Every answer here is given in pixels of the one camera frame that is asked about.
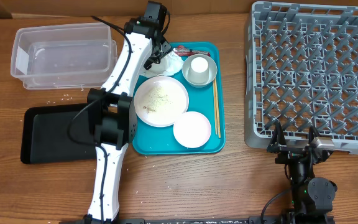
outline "red wrapper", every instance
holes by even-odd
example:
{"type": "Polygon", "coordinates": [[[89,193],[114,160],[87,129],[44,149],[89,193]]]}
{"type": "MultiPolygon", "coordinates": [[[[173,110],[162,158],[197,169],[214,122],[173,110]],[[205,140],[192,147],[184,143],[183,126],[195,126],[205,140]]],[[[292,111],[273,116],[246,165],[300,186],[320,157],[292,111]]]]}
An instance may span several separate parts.
{"type": "Polygon", "coordinates": [[[211,56],[209,52],[202,51],[202,50],[188,49],[183,45],[179,45],[178,47],[174,48],[173,51],[179,56],[192,56],[195,54],[203,54],[203,55],[211,56]]]}

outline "cable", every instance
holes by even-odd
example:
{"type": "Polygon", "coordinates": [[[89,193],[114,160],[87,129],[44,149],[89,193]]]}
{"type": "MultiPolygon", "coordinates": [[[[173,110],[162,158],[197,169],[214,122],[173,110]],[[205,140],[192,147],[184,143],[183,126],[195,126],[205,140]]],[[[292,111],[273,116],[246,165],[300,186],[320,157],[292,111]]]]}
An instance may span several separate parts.
{"type": "Polygon", "coordinates": [[[115,31],[117,31],[118,33],[120,33],[126,40],[127,44],[128,44],[128,57],[127,57],[127,60],[121,70],[121,73],[119,74],[117,80],[114,82],[114,84],[112,85],[112,87],[103,95],[101,96],[100,98],[98,98],[97,100],[94,100],[93,102],[91,102],[90,104],[86,105],[80,112],[78,112],[78,114],[76,114],[74,116],[74,118],[68,123],[68,126],[67,126],[67,136],[68,138],[77,143],[77,144],[82,144],[82,145],[86,145],[86,146],[96,146],[96,147],[99,147],[102,151],[103,151],[103,154],[104,154],[104,168],[103,168],[103,176],[102,176],[102,181],[101,181],[101,186],[100,186],[100,215],[101,215],[101,223],[104,223],[104,213],[103,213],[103,197],[104,197],[104,194],[103,194],[103,186],[104,186],[104,180],[106,178],[106,172],[107,172],[107,162],[108,162],[108,154],[107,154],[107,151],[105,150],[104,147],[102,147],[102,145],[98,142],[96,142],[95,144],[91,144],[89,142],[84,142],[84,141],[79,141],[77,139],[75,139],[72,135],[71,135],[71,127],[73,126],[73,123],[74,121],[77,119],[77,117],[79,117],[80,114],[84,113],[84,111],[86,111],[90,106],[94,105],[96,102],[98,101],[101,101],[103,99],[105,99],[105,97],[107,97],[108,93],[111,93],[118,85],[119,85],[119,81],[121,80],[122,76],[124,75],[124,72],[129,64],[129,60],[131,59],[131,54],[132,54],[132,47],[131,47],[131,42],[129,41],[128,37],[126,37],[125,33],[123,33],[122,30],[124,30],[123,28],[119,27],[119,26],[116,26],[110,22],[106,22],[96,16],[91,16],[92,19],[96,20],[96,21],[99,21],[99,22],[102,22],[104,24],[106,24],[107,26],[113,28],[115,31]]]}
{"type": "MultiPolygon", "coordinates": [[[[313,167],[313,159],[312,159],[312,156],[311,156],[311,153],[313,152],[312,149],[309,149],[309,159],[310,159],[310,164],[309,164],[309,170],[312,169],[313,167]]],[[[284,168],[285,168],[285,175],[287,176],[288,178],[288,174],[287,174],[287,167],[286,167],[286,164],[284,165],[284,168]]],[[[264,220],[264,216],[265,216],[265,212],[266,212],[266,209],[267,207],[276,199],[278,199],[279,197],[287,194],[288,192],[292,191],[293,189],[297,189],[298,187],[300,187],[303,183],[305,183],[306,179],[308,177],[305,176],[305,178],[303,178],[303,180],[299,183],[297,183],[296,185],[292,185],[289,189],[286,189],[282,192],[280,192],[279,194],[277,194],[276,196],[272,197],[264,206],[264,208],[262,209],[262,212],[260,213],[260,223],[261,224],[264,224],[265,223],[265,220],[264,220]]]]}
{"type": "Polygon", "coordinates": [[[162,35],[164,35],[166,33],[168,26],[169,26],[169,22],[171,22],[171,13],[168,10],[167,10],[167,14],[168,14],[168,23],[165,26],[164,30],[161,32],[162,35]]]}

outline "clear plastic container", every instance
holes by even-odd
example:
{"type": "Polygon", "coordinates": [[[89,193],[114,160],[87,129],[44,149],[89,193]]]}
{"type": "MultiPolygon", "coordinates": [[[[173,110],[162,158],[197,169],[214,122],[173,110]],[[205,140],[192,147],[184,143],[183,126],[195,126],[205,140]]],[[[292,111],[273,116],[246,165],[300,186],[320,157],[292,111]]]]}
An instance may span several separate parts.
{"type": "Polygon", "coordinates": [[[117,62],[116,42],[102,23],[19,29],[11,75],[28,90],[99,87],[117,62]]]}

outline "chopsticks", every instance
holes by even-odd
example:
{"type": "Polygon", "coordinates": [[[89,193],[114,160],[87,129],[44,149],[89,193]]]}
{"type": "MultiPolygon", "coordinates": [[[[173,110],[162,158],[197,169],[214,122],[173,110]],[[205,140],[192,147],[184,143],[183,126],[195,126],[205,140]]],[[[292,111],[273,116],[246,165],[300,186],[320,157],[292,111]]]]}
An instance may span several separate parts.
{"type": "Polygon", "coordinates": [[[221,138],[221,122],[219,120],[219,101],[218,101],[218,85],[216,84],[216,78],[213,81],[214,91],[214,112],[215,112],[215,134],[218,138],[221,138]]]}

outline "wooden chopstick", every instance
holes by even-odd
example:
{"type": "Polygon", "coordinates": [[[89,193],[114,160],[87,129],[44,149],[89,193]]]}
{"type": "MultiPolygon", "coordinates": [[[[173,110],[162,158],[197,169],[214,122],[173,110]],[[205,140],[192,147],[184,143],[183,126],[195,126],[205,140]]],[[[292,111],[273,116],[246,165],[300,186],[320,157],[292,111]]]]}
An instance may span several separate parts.
{"type": "Polygon", "coordinates": [[[216,115],[216,123],[218,126],[218,138],[221,138],[221,122],[219,119],[219,101],[218,101],[218,85],[216,84],[216,78],[213,83],[214,88],[214,102],[215,102],[215,115],[216,115]]]}

